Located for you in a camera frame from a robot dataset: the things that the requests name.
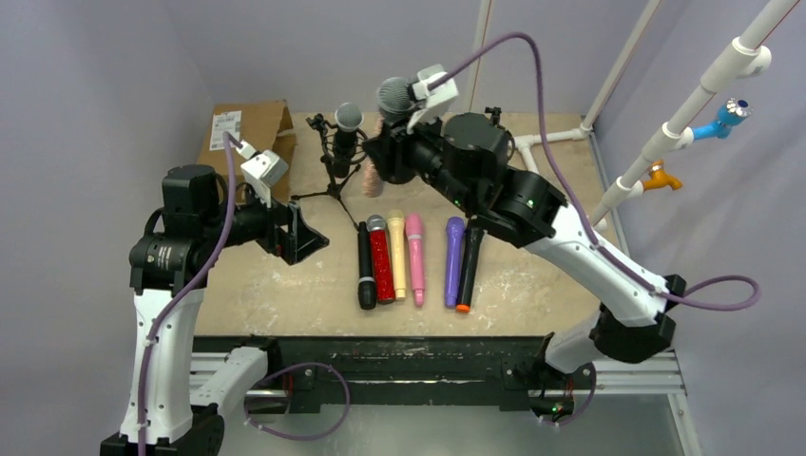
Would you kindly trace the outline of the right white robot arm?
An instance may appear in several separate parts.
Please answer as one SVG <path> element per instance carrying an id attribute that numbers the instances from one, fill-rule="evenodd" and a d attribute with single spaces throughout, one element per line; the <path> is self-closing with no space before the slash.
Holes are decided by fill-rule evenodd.
<path id="1" fill-rule="evenodd" d="M 667 310 L 683 280 L 648 272 L 588 233 L 585 214 L 557 187 L 509 165 L 509 143 L 502 125 L 466 113 L 413 129 L 385 121 L 362 147 L 383 181 L 420 177 L 470 226 L 547 260 L 599 299 L 587 319 L 547 336 L 537 356 L 542 366 L 572 373 L 602 357 L 638 364 L 670 349 L 676 323 Z"/>

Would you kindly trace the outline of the purple microphone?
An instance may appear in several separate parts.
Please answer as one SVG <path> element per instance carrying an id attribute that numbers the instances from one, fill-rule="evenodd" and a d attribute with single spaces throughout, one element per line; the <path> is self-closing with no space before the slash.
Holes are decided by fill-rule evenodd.
<path id="1" fill-rule="evenodd" d="M 459 217 L 451 217 L 446 224 L 446 263 L 444 282 L 444 304 L 453 309 L 457 304 L 461 268 L 461 248 L 465 233 L 465 223 Z"/>

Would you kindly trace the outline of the black orange-tipped microphone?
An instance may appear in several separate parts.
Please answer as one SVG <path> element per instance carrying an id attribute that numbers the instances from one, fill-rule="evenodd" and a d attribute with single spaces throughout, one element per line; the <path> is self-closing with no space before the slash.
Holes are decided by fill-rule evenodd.
<path id="1" fill-rule="evenodd" d="M 478 226 L 471 225 L 465 232 L 462 269 L 460 271 L 458 298 L 455 306 L 455 310 L 462 314 L 468 314 L 471 309 L 472 295 L 480 260 L 481 244 L 484 236 L 485 230 Z"/>

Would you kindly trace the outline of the multicolour glitter microphone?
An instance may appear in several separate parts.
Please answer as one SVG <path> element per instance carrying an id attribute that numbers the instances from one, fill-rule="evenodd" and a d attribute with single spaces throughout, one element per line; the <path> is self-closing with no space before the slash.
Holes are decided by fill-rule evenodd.
<path id="1" fill-rule="evenodd" d="M 362 144 L 369 160 L 362 183 L 365 197 L 379 197 L 385 179 L 394 176 L 393 130 L 404 123 L 412 112 L 409 86 L 409 81 L 403 77 L 390 77 L 381 83 L 376 92 L 379 117 L 374 134 Z"/>

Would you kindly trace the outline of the tripod microphone stand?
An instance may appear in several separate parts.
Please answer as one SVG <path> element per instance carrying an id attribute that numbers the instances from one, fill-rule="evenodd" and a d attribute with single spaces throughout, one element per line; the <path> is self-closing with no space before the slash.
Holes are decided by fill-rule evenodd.
<path id="1" fill-rule="evenodd" d="M 363 121 L 362 111 L 353 103 L 341 104 L 334 113 L 333 123 L 321 113 L 306 119 L 309 127 L 318 133 L 322 150 L 320 162 L 325 167 L 329 183 L 323 191 L 291 196 L 291 200 L 320 196 L 333 198 L 341 205 L 355 229 L 358 229 L 358 223 L 347 208 L 341 192 L 367 159 L 362 148 L 362 143 L 368 139 L 361 129 Z"/>

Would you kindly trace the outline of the cream microphone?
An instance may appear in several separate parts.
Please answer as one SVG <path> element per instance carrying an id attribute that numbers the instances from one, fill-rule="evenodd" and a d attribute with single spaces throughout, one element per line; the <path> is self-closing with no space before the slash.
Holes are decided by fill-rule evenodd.
<path id="1" fill-rule="evenodd" d="M 405 219 L 400 210 L 392 210 L 386 218 L 390 241 L 393 288 L 397 301 L 407 297 Z"/>

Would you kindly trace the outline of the pink microphone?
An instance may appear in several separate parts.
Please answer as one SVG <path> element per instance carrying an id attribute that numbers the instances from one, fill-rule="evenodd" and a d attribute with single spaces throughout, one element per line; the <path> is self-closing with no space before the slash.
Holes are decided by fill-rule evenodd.
<path id="1" fill-rule="evenodd" d="M 426 278 L 424 268 L 424 227 L 418 214 L 408 214 L 405 218 L 405 234 L 409 248 L 409 266 L 414 304 L 420 308 L 425 303 Z"/>

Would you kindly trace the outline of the brown cardboard box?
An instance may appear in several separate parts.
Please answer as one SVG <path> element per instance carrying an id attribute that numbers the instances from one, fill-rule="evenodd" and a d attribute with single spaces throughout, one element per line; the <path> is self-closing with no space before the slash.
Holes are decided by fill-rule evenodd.
<path id="1" fill-rule="evenodd" d="M 287 164 L 292 163 L 297 135 L 284 100 L 215 105 L 197 163 L 210 165 L 219 174 L 226 176 L 222 140 L 224 132 L 230 133 L 241 142 L 250 143 L 258 151 L 271 150 Z"/>

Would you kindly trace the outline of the tripod shock mount stand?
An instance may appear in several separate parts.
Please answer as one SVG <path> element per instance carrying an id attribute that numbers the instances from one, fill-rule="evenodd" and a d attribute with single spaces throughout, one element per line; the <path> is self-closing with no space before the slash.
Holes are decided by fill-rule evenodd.
<path id="1" fill-rule="evenodd" d="M 484 113 L 489 115 L 489 120 L 493 125 L 500 125 L 502 115 L 502 108 L 500 106 L 486 106 Z"/>

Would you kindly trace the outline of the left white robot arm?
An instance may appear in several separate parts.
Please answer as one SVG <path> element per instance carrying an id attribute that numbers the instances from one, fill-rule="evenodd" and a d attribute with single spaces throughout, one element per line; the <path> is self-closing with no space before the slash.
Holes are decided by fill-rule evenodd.
<path id="1" fill-rule="evenodd" d="M 163 204 L 128 256 L 138 343 L 125 418 L 102 441 L 104 455 L 218 454 L 225 416 L 278 366 L 277 342 L 257 337 L 230 351 L 198 391 L 189 388 L 196 321 L 221 251 L 254 242 L 294 265 L 329 243 L 296 203 L 273 197 L 284 164 L 260 159 L 241 172 L 238 184 L 201 164 L 173 168 L 163 178 Z"/>

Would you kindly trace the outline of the red glitter microphone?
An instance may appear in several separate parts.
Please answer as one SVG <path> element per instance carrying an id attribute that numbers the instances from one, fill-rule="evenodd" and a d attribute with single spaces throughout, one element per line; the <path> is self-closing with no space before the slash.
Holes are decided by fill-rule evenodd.
<path id="1" fill-rule="evenodd" d="M 395 302 L 396 295 L 393 285 L 386 221 L 380 215 L 371 215 L 366 223 L 372 249 L 377 300 L 379 304 L 391 304 Z"/>

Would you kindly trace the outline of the black glitter microphone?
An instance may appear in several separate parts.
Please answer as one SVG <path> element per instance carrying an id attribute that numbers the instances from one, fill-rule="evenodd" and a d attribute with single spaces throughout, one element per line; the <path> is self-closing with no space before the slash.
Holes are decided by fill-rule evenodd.
<path id="1" fill-rule="evenodd" d="M 351 173 L 352 160 L 358 145 L 358 130 L 364 116 L 357 104 L 343 103 L 334 113 L 334 123 L 326 125 L 335 131 L 329 152 L 329 162 L 333 175 L 346 180 Z"/>

